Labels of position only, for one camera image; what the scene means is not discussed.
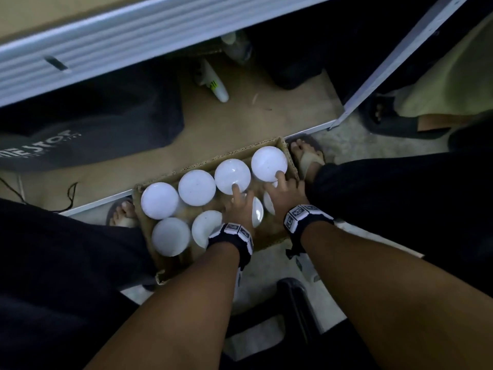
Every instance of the wristband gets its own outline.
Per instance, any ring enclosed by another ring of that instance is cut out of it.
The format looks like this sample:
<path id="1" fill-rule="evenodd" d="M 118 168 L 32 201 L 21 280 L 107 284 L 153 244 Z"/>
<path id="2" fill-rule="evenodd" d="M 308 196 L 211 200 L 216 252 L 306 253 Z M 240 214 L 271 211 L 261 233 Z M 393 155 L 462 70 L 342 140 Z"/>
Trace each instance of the wristband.
<path id="1" fill-rule="evenodd" d="M 295 255 L 306 253 L 301 245 L 301 235 L 309 224 L 318 221 L 334 224 L 333 217 L 313 205 L 297 205 L 287 212 L 284 217 L 284 227 L 293 244 L 291 249 L 286 249 L 286 255 L 289 259 Z"/>
<path id="2" fill-rule="evenodd" d="M 239 268 L 243 271 L 253 254 L 253 240 L 249 231 L 240 224 L 221 224 L 209 236 L 207 249 L 216 243 L 222 242 L 231 243 L 238 249 L 240 252 Z"/>

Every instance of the leg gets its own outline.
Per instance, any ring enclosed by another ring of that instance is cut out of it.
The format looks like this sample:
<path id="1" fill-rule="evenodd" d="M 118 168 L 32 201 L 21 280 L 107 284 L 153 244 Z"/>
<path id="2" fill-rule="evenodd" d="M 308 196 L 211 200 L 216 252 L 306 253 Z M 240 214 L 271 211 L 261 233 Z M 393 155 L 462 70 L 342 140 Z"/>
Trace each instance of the leg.
<path id="1" fill-rule="evenodd" d="M 140 230 L 6 200 L 0 221 L 0 367 L 84 367 L 138 307 L 117 288 L 156 272 Z"/>
<path id="2" fill-rule="evenodd" d="M 310 146 L 292 146 L 294 154 Z M 313 165 L 311 202 L 493 294 L 493 149 Z"/>

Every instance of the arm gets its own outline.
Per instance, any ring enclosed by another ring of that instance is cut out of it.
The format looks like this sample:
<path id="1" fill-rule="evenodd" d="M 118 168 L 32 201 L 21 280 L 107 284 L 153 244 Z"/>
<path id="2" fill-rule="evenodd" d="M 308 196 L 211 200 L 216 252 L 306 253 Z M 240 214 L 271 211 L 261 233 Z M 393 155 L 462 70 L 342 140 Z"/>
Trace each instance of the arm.
<path id="1" fill-rule="evenodd" d="M 304 183 L 266 189 L 276 216 L 308 203 Z M 493 299 L 399 249 L 326 222 L 301 243 L 324 285 L 383 368 L 490 368 Z"/>
<path id="2" fill-rule="evenodd" d="M 226 222 L 253 234 L 253 192 L 244 200 L 238 187 Z M 231 314 L 238 249 L 212 245 L 187 270 L 157 289 L 92 359 L 86 370 L 108 368 L 213 369 L 219 359 Z"/>

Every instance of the cardboard box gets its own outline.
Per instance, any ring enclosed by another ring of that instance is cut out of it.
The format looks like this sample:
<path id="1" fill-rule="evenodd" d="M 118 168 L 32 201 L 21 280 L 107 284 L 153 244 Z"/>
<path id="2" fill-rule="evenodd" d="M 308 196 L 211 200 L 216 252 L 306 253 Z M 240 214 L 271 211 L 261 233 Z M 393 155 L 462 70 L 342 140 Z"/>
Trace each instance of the cardboard box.
<path id="1" fill-rule="evenodd" d="M 257 144 L 250 145 L 243 149 L 237 151 L 216 156 L 213 159 L 205 162 L 201 162 L 187 168 L 184 168 L 178 172 L 173 172 L 168 175 L 161 176 L 159 178 L 147 181 L 145 183 L 138 184 L 134 187 L 132 194 L 134 205 L 136 209 L 137 216 L 140 221 L 142 232 L 144 233 L 145 242 L 147 243 L 147 248 L 151 253 L 154 261 L 157 263 L 160 269 L 164 270 L 164 279 L 169 279 L 180 273 L 184 268 L 189 266 L 198 256 L 200 256 L 204 250 L 200 248 L 193 239 L 190 240 L 190 246 L 179 256 L 176 257 L 162 257 L 160 256 L 152 246 L 151 235 L 154 226 L 157 224 L 157 220 L 151 219 L 144 214 L 142 207 L 140 206 L 140 198 L 142 193 L 152 183 L 162 181 L 171 184 L 176 189 L 178 189 L 178 183 L 185 173 L 190 170 L 205 170 L 214 176 L 214 171 L 218 165 L 230 158 L 237 158 L 244 161 L 248 167 L 250 167 L 250 162 L 253 154 L 263 146 L 275 146 L 282 150 L 287 158 L 287 179 L 294 178 L 299 180 L 298 170 L 294 166 L 291 155 L 286 142 L 282 137 L 277 137 L 274 139 L 266 140 Z M 263 183 L 255 180 L 252 176 L 249 189 L 253 189 L 255 195 L 263 201 L 264 188 Z M 225 195 L 218 189 L 216 190 L 216 195 L 207 205 L 202 207 L 191 207 L 187 206 L 182 211 L 178 212 L 175 217 L 183 219 L 185 222 L 191 225 L 194 219 L 203 211 L 206 210 L 217 210 L 224 211 L 224 204 L 227 200 L 231 200 L 231 196 Z M 259 251 L 265 249 L 271 245 L 278 244 L 287 238 L 287 234 L 281 224 L 274 223 L 274 216 L 271 215 L 267 210 L 264 211 L 264 219 L 262 223 L 257 227 L 255 237 L 253 238 L 254 251 Z"/>

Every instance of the concrete floor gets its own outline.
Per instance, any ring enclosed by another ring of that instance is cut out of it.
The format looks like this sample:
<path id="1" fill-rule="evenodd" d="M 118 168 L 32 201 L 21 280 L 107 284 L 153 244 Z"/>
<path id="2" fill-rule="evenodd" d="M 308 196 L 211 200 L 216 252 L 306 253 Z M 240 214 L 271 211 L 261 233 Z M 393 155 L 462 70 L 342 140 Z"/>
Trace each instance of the concrete floor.
<path id="1" fill-rule="evenodd" d="M 448 136 L 426 141 L 372 135 L 362 127 L 359 115 L 355 112 L 339 127 L 331 131 L 320 131 L 314 134 L 314 137 L 323 146 L 325 155 L 333 155 L 336 164 L 341 164 L 367 158 L 406 157 L 445 152 Z M 104 224 L 110 205 L 79 213 L 73 218 L 91 224 Z M 395 243 L 349 224 L 343 223 L 340 227 L 359 236 L 399 247 Z M 308 298 L 321 327 L 324 330 L 330 329 L 344 319 L 343 312 L 322 282 L 308 283 L 303 278 L 294 260 L 289 261 L 286 258 L 285 249 L 287 247 L 290 247 L 289 243 L 279 244 L 252 256 L 251 263 L 243 273 L 240 293 L 234 303 L 233 313 L 245 311 L 272 296 L 277 280 L 293 277 L 302 281 L 306 286 Z M 144 302 L 150 295 L 140 286 L 123 293 L 138 303 Z M 282 323 L 274 318 L 226 340 L 225 352 L 238 360 L 277 344 L 282 337 Z"/>

